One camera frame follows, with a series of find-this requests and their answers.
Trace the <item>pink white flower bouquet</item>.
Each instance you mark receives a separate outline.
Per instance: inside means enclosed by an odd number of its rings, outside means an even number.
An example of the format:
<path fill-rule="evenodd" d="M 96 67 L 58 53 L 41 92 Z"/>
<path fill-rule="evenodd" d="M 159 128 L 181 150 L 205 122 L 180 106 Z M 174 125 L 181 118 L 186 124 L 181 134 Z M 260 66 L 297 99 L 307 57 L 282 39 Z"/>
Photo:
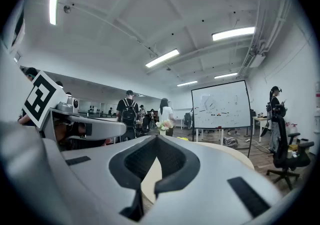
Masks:
<path fill-rule="evenodd" d="M 174 127 L 171 120 L 162 120 L 155 123 L 159 131 L 168 131 Z"/>

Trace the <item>grey backpack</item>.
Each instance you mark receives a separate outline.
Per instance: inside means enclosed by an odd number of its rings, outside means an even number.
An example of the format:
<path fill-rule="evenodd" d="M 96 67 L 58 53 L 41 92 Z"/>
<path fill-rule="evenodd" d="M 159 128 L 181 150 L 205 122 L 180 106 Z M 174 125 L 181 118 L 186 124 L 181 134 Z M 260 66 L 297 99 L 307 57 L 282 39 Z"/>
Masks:
<path fill-rule="evenodd" d="M 224 137 L 223 145 L 232 149 L 237 149 L 239 143 L 238 143 L 238 140 L 234 137 Z"/>

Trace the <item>whiteboard on black stand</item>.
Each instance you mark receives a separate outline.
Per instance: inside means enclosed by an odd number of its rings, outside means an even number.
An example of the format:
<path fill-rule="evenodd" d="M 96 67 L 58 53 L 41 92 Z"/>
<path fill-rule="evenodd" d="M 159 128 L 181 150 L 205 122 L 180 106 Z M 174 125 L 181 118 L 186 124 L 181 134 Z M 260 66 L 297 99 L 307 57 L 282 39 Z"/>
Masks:
<path fill-rule="evenodd" d="M 197 134 L 199 130 L 217 130 L 223 146 L 228 129 L 253 127 L 245 80 L 193 89 L 191 97 L 192 125 Z"/>

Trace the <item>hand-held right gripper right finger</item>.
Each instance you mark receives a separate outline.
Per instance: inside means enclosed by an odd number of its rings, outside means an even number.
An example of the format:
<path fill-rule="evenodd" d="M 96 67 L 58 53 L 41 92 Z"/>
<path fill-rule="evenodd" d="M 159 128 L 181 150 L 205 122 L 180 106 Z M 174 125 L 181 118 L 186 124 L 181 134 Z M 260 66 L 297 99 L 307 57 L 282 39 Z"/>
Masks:
<path fill-rule="evenodd" d="M 196 154 L 200 169 L 189 185 L 161 193 L 146 214 L 146 225 L 242 225 L 253 219 L 228 179 L 241 177 L 270 206 L 283 196 L 275 185 L 218 145 L 204 145 L 170 137 Z"/>

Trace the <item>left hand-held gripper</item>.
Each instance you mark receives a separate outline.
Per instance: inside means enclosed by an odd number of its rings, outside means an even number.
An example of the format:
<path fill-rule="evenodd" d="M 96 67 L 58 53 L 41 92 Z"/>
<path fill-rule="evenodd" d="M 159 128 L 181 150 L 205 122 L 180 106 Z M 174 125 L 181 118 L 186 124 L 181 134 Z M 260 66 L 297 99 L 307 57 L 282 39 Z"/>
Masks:
<path fill-rule="evenodd" d="M 101 141 L 122 136 L 127 126 L 110 118 L 94 118 L 76 114 L 78 100 L 65 93 L 63 87 L 53 81 L 44 71 L 32 80 L 33 88 L 23 110 L 40 130 L 51 110 L 54 118 L 66 125 L 66 139 Z"/>

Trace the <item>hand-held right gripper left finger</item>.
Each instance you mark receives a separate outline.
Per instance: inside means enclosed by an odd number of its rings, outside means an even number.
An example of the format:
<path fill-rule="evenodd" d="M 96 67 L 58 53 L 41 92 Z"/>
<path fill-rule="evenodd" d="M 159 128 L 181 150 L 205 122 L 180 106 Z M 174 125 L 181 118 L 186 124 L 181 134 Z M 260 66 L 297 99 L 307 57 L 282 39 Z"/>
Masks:
<path fill-rule="evenodd" d="M 69 166 L 65 184 L 77 222 L 158 222 L 158 204 L 144 211 L 143 195 L 158 153 L 158 139 L 147 136 L 112 146 L 65 151 L 65 160 L 89 157 Z"/>

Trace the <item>white desk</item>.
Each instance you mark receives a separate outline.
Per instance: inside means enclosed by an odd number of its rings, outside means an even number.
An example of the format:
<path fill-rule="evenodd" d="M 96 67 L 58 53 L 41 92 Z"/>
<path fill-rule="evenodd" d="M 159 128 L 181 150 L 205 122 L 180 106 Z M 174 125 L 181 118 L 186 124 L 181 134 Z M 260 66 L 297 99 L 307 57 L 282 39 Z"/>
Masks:
<path fill-rule="evenodd" d="M 252 135 L 255 135 L 256 132 L 256 128 L 259 128 L 259 137 L 258 137 L 258 142 L 261 143 L 262 142 L 262 136 L 261 134 L 264 131 L 264 128 L 267 125 L 267 118 L 266 117 L 258 117 L 258 116 L 253 116 L 252 117 Z"/>

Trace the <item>black backpack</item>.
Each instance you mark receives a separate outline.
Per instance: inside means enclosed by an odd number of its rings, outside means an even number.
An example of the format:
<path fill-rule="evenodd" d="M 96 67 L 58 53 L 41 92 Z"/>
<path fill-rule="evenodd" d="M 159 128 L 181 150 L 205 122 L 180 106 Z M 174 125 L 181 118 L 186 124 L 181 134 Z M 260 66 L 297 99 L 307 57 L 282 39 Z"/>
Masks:
<path fill-rule="evenodd" d="M 124 109 L 122 110 L 121 114 L 121 122 L 124 123 L 129 128 L 135 128 L 136 127 L 136 102 L 134 100 L 131 101 L 131 104 L 129 104 L 128 100 L 125 98 L 123 99 L 124 102 Z"/>

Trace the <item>black office chair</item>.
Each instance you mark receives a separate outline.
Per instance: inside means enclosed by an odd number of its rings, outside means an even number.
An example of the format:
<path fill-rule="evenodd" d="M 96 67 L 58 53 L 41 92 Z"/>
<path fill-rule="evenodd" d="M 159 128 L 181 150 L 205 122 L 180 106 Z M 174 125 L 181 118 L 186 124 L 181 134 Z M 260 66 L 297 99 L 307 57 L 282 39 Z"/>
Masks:
<path fill-rule="evenodd" d="M 307 149 L 314 146 L 314 142 L 305 138 L 299 139 L 297 143 L 297 152 L 295 154 L 296 156 L 289 158 L 289 146 L 292 144 L 294 137 L 300 136 L 301 134 L 299 132 L 287 134 L 284 118 L 280 115 L 276 115 L 276 119 L 280 133 L 280 136 L 277 138 L 278 147 L 273 154 L 273 164 L 276 170 L 268 169 L 266 175 L 278 175 L 273 183 L 276 184 L 280 180 L 285 180 L 288 188 L 292 190 L 293 185 L 290 178 L 295 178 L 297 180 L 300 177 L 300 174 L 294 173 L 294 170 L 310 165 L 311 159 L 307 154 Z"/>

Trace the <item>ceiling light bar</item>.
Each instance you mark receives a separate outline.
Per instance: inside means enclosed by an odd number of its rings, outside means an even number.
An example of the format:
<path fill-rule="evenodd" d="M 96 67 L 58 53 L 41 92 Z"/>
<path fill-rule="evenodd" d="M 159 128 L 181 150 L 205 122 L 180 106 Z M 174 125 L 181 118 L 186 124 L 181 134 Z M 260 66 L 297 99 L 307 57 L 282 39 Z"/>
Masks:
<path fill-rule="evenodd" d="M 171 59 L 171 58 L 173 58 L 173 57 L 175 57 L 175 56 L 177 56 L 179 54 L 180 54 L 179 51 L 177 49 L 174 49 L 174 50 L 172 50 L 172 51 L 170 51 L 170 52 L 168 52 L 168 53 L 166 53 L 166 54 L 164 54 L 164 55 L 152 60 L 151 62 L 147 63 L 145 66 L 147 68 L 151 68 L 151 67 L 153 67 L 153 66 L 155 66 L 155 65 L 157 65 L 159 63 L 162 63 L 162 62 L 164 62 L 164 61 L 166 61 L 168 59 Z"/>
<path fill-rule="evenodd" d="M 212 40 L 219 41 L 219 40 L 228 39 L 228 38 L 252 35 L 255 33 L 255 30 L 256 28 L 254 26 L 251 26 L 251 27 L 237 28 L 237 29 L 219 32 L 219 33 L 214 33 L 212 34 Z"/>
<path fill-rule="evenodd" d="M 58 0 L 49 0 L 49 22 L 51 25 L 57 24 Z"/>
<path fill-rule="evenodd" d="M 197 84 L 197 83 L 198 83 L 198 81 L 194 80 L 194 81 L 190 81 L 190 82 L 177 84 L 177 87 L 183 87 L 183 86 L 193 85 L 193 84 Z"/>
<path fill-rule="evenodd" d="M 238 73 L 237 72 L 233 72 L 233 73 L 228 73 L 228 74 L 223 74 L 223 75 L 218 75 L 218 76 L 215 76 L 214 79 L 223 79 L 223 78 L 228 78 L 228 77 L 234 77 L 234 76 L 237 76 Z"/>

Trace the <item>white ceiling-mounted box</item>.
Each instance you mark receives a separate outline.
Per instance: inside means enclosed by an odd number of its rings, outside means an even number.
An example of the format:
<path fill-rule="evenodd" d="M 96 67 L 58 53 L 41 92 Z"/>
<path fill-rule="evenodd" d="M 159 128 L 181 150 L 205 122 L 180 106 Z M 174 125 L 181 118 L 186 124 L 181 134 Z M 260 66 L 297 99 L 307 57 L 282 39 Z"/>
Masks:
<path fill-rule="evenodd" d="M 257 68 L 260 66 L 260 64 L 264 61 L 266 56 L 264 54 L 257 54 L 254 56 L 252 62 L 250 63 L 250 68 Z"/>

